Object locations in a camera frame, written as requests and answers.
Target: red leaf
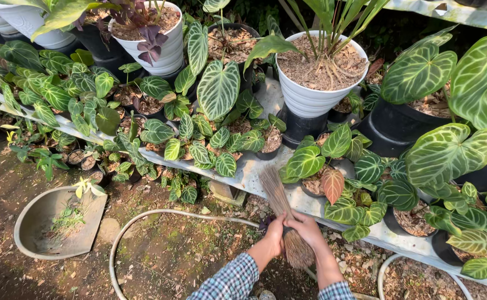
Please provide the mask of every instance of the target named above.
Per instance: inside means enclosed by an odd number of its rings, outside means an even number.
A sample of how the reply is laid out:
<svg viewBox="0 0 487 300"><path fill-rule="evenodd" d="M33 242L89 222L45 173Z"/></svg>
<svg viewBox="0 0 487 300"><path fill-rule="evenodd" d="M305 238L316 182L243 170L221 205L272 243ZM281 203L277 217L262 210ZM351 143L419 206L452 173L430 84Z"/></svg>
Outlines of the red leaf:
<svg viewBox="0 0 487 300"><path fill-rule="evenodd" d="M368 73L366 74L366 78L369 78L373 74L375 74L384 64L384 58L379 58L373 62L371 66L368 68Z"/></svg>
<svg viewBox="0 0 487 300"><path fill-rule="evenodd" d="M344 187L344 178L340 171L327 169L321 176L321 185L325 190L325 196L331 203L334 204L340 197Z"/></svg>

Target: shirt sleeve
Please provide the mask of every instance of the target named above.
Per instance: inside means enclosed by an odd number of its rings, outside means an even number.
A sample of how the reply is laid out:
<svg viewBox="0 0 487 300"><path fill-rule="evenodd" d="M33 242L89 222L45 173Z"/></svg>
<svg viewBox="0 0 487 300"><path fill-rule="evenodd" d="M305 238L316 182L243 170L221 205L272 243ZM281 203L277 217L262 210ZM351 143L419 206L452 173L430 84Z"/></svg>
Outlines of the shirt sleeve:
<svg viewBox="0 0 487 300"><path fill-rule="evenodd" d="M255 260L242 253L203 282L187 300L247 299L258 279L259 268Z"/></svg>
<svg viewBox="0 0 487 300"><path fill-rule="evenodd" d="M329 284L319 291L318 300L355 300L347 281Z"/></svg>

